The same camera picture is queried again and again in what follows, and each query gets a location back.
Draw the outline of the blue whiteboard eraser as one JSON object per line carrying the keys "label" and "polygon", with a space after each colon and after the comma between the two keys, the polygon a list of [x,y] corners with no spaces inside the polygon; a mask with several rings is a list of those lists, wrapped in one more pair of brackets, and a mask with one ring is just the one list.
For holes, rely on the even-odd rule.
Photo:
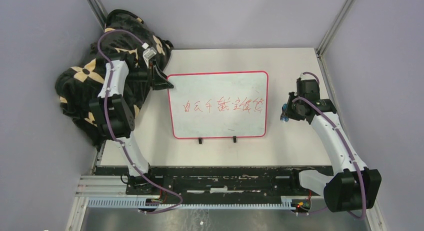
{"label": "blue whiteboard eraser", "polygon": [[289,121],[289,118],[287,116],[287,109],[288,109],[288,104],[287,103],[283,104],[283,106],[281,107],[281,115],[280,115],[280,121],[283,123],[286,123]]}

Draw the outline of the red-framed whiteboard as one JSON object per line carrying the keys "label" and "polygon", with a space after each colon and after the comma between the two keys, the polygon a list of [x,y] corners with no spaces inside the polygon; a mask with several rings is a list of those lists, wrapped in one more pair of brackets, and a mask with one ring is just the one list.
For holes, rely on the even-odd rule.
{"label": "red-framed whiteboard", "polygon": [[267,132],[266,71],[170,74],[168,103],[177,139],[259,138]]}

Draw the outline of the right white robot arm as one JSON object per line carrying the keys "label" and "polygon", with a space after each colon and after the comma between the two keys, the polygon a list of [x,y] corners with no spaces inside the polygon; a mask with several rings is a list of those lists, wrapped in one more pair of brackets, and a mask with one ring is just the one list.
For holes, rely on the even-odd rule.
{"label": "right white robot arm", "polygon": [[[267,133],[269,74],[258,71],[171,74],[165,78],[172,134],[176,139],[260,138]],[[333,212],[365,212],[382,182],[350,144],[333,102],[321,98],[319,78],[303,72],[281,107],[280,120],[305,121],[320,138],[332,176],[300,171],[289,180],[296,195],[307,190]]]}

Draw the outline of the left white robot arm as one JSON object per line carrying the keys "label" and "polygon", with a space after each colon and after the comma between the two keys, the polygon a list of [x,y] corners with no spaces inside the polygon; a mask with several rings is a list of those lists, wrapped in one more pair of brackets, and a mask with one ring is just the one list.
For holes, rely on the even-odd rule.
{"label": "left white robot arm", "polygon": [[89,102],[89,109],[100,135],[112,141],[126,161],[128,173],[125,184],[131,189],[140,189],[147,195],[156,191],[158,182],[146,175],[150,164],[142,155],[134,135],[136,114],[130,110],[124,99],[125,83],[128,77],[132,77],[146,90],[174,88],[155,60],[149,61],[148,68],[148,71],[131,74],[128,62],[123,59],[107,63],[105,82],[100,93]]}

